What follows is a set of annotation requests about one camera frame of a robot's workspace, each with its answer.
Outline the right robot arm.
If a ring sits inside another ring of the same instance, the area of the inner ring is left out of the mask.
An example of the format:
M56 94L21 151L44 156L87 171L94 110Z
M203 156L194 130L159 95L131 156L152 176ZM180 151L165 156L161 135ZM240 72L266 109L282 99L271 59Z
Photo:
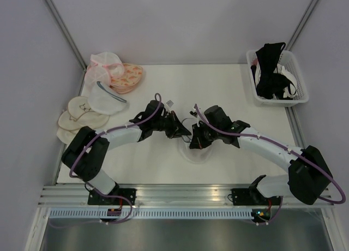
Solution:
M284 175L261 175L248 187L249 199L260 205L277 196L294 196L313 205L333 177L321 152L314 146L301 148L264 136L243 121L231 121L224 110L214 105L192 125L190 149L203 150L214 141L248 150L276 164Z

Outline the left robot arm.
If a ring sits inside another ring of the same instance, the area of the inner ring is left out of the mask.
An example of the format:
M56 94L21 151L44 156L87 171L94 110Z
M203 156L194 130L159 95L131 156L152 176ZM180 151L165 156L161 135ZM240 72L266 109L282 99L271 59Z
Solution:
M144 111L124 126L107 131L82 127L64 151L61 161L77 178L98 191L104 203L114 205L119 199L119 185L102 170L107 152L141 142L153 132L164 132L169 139L191 135L174 111L167 111L162 102L151 100Z

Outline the white mesh bag blue zipper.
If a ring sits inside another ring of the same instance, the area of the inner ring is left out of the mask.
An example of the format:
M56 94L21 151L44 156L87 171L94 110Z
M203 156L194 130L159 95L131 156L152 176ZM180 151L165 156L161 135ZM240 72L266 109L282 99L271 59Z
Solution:
M191 132L191 135L181 136L177 141L178 151L181 156L188 162L193 164L202 164L208 160L211 155L212 149L210 147L200 149L190 149L190 143L192 141L192 125L196 124L197 120L194 117L187 117L182 120L182 125Z

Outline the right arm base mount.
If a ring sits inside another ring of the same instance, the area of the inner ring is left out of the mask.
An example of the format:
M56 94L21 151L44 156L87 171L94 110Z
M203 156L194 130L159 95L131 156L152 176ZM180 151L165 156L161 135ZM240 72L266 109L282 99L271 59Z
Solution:
M254 199L247 188L233 188L227 195L227 199L234 206L258 206L263 205L263 201Z

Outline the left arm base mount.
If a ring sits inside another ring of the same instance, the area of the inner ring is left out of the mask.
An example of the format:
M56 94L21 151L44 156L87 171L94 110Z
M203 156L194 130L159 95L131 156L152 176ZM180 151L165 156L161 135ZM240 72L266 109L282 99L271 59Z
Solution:
M108 196L102 196L95 190L89 192L87 204L91 206L115 206L115 205L134 205L136 200L135 188L119 188L111 192Z

